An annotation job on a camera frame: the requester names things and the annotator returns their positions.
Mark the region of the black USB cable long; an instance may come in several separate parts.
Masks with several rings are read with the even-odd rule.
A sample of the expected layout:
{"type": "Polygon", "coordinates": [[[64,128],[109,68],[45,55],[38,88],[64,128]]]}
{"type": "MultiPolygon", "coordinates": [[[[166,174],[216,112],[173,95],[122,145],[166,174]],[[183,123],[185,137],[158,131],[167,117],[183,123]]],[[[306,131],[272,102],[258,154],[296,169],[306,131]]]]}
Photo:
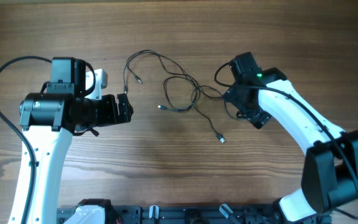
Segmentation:
{"type": "Polygon", "coordinates": [[[188,74],[178,63],[176,63],[176,61],[174,61],[166,56],[163,56],[163,55],[157,55],[157,57],[160,60],[160,63],[162,65],[163,69],[168,74],[171,75],[170,77],[166,78],[163,81],[163,92],[164,92],[165,98],[166,98],[169,106],[158,105],[158,109],[172,111],[172,112],[176,112],[176,113],[184,113],[191,109],[194,109],[198,114],[200,114],[203,118],[205,118],[208,121],[208,123],[209,123],[213,133],[216,135],[217,139],[221,143],[225,143],[226,140],[225,140],[224,136],[214,127],[211,118],[208,117],[207,115],[205,115],[204,113],[202,113],[197,107],[197,103],[199,102],[202,95],[206,96],[209,99],[217,100],[217,99],[221,99],[223,97],[223,94],[219,90],[217,90],[211,86],[200,85],[199,82],[194,77],[192,77],[190,74],[188,74]],[[174,73],[174,72],[167,70],[165,64],[162,61],[162,58],[167,59],[167,60],[171,61],[172,63],[174,63],[180,69],[181,72],[174,73]],[[168,85],[168,82],[172,79],[185,80],[193,87],[193,91],[191,92],[191,96],[190,96],[191,103],[189,105],[182,106],[182,107],[176,107],[170,101],[168,91],[167,91],[167,85],[168,85]]]}

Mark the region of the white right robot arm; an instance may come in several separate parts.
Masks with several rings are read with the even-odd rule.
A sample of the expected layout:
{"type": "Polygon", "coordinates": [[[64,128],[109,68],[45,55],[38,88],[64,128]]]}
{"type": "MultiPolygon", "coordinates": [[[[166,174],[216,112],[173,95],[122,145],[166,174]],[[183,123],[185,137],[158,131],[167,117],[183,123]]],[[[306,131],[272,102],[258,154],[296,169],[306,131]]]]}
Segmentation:
{"type": "Polygon", "coordinates": [[[347,132],[327,120],[273,67],[262,70],[250,52],[226,63],[234,83],[222,98],[236,119],[262,128],[275,118],[302,150],[301,187],[271,205],[245,212],[263,223],[323,223],[331,212],[358,220],[358,130],[347,132]]]}

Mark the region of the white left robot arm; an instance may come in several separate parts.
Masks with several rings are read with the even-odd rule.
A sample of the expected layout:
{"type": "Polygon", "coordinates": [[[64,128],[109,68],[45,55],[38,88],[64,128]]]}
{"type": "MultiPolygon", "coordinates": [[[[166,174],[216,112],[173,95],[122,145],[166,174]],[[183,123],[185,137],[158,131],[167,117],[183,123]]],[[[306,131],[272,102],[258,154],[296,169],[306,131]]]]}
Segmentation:
{"type": "Polygon", "coordinates": [[[9,223],[55,223],[62,169],[74,136],[128,123],[133,108],[125,93],[102,95],[107,75],[73,57],[52,59],[43,90],[20,105],[25,141],[9,223]]]}

